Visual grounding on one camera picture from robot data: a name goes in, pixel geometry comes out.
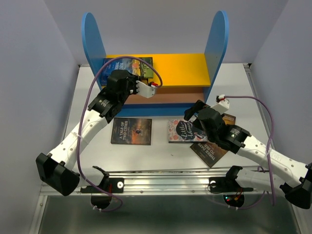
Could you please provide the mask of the Edward Tulane book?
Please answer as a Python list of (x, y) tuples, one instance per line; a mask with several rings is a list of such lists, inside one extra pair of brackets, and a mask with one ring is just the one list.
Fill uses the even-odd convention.
[(225, 122), (225, 124), (229, 124), (229, 125), (235, 125), (236, 122), (236, 117), (229, 115), (229, 114), (224, 114), (223, 118), (222, 118)]

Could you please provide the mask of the Little Women book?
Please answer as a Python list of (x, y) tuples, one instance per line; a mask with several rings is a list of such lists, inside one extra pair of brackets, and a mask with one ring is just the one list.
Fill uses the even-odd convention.
[(196, 128), (192, 122), (183, 119), (171, 119), (168, 122), (168, 142), (206, 142), (206, 134)]

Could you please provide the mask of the Animal Farm book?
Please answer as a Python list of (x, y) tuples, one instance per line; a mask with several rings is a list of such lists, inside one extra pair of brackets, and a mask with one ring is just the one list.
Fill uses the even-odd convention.
[(144, 77), (145, 79), (152, 79), (154, 72), (145, 63), (132, 58), (121, 58), (108, 64), (102, 71), (102, 75), (99, 78), (101, 86), (106, 86), (107, 78), (113, 70), (127, 70), (133, 75)]

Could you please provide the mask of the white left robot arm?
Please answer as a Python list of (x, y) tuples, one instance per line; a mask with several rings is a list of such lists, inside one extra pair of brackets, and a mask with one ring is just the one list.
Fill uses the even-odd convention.
[(80, 174), (73, 171), (77, 151), (82, 152), (93, 137), (121, 111), (127, 98), (137, 94), (139, 76), (126, 70), (114, 70), (107, 85), (95, 99), (87, 102), (83, 120), (47, 155), (36, 158), (40, 179), (61, 193), (71, 194), (79, 185)]

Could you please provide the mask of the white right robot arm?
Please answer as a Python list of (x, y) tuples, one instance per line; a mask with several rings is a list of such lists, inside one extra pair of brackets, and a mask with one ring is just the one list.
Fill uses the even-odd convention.
[(249, 131), (225, 123), (230, 104), (226, 96), (209, 106), (198, 100), (184, 112), (184, 119), (195, 117), (195, 127), (203, 130), (209, 142), (221, 149), (245, 157), (259, 165), (259, 171), (232, 166), (223, 177), (210, 177), (211, 193), (239, 193), (260, 190), (282, 195), (292, 205), (309, 209), (312, 204), (312, 165), (298, 162), (260, 142)]

